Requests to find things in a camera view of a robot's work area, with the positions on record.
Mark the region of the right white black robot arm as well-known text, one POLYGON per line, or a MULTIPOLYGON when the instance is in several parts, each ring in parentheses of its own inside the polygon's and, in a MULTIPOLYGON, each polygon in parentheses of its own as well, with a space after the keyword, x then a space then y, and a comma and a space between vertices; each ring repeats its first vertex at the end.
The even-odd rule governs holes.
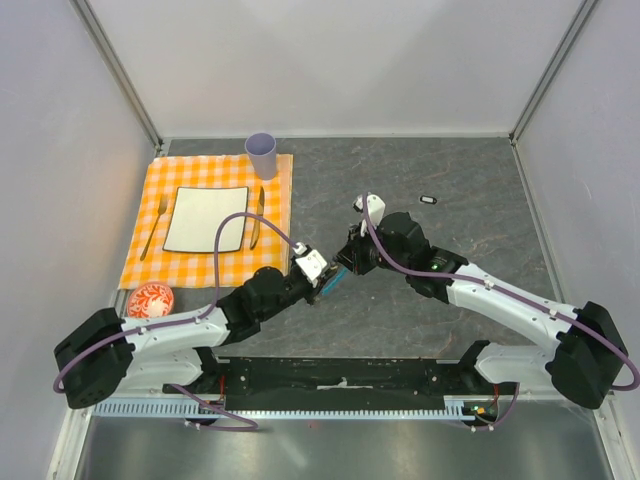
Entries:
POLYGON ((433 246, 406 212, 385 216, 374 232, 350 228, 336 260, 356 275, 375 268, 402 273, 419 295, 481 314, 530 340, 508 347, 475 342, 458 368, 467 392, 514 382, 552 387, 584 408, 599 408, 614 390, 628 351, 609 311, 554 302, 487 274, 466 258, 433 246))

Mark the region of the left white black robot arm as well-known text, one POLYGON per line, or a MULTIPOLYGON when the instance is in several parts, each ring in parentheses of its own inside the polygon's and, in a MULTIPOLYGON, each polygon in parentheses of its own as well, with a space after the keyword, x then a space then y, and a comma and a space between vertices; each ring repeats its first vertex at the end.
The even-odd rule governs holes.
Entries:
POLYGON ((100 309, 55 347, 59 373, 53 389, 72 409, 93 406, 116 392, 179 386, 211 392, 220 378, 213 348, 256 335, 262 323, 301 300, 313 304, 337 270, 331 265, 309 280, 298 266, 287 275, 263 267, 215 305, 157 319, 100 309))

